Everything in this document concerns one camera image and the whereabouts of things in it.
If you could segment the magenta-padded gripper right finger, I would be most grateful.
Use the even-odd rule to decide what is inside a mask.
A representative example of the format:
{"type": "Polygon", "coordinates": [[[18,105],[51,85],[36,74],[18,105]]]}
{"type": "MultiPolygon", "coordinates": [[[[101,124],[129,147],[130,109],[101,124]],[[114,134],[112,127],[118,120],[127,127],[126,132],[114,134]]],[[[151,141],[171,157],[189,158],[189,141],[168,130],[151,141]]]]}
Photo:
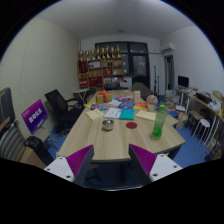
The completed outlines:
{"type": "Polygon", "coordinates": [[[147,185],[182,169],[165,154],[153,154],[130,144],[129,155],[136,166],[142,185],[147,185]]]}

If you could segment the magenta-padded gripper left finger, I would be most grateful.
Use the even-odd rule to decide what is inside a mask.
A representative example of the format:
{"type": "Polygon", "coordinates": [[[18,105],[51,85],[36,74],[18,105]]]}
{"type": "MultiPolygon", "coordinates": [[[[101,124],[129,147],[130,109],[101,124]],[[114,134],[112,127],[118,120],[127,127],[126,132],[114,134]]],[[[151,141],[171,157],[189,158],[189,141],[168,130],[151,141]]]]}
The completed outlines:
{"type": "Polygon", "coordinates": [[[45,168],[45,171],[82,186],[93,156],[94,146],[89,145],[68,157],[59,156],[45,168]]]}

